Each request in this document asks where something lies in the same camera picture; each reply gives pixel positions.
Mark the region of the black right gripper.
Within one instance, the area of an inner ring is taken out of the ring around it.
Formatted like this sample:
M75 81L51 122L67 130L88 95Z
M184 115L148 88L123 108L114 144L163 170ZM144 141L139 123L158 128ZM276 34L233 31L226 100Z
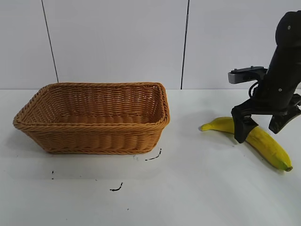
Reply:
M250 87L249 99L233 107L234 138L241 144L258 126L252 114L273 115L269 130L280 132L290 121L301 114L299 107L287 110L296 87L301 82L301 52L276 50L268 69L261 66L231 71L231 83L256 80L256 88Z

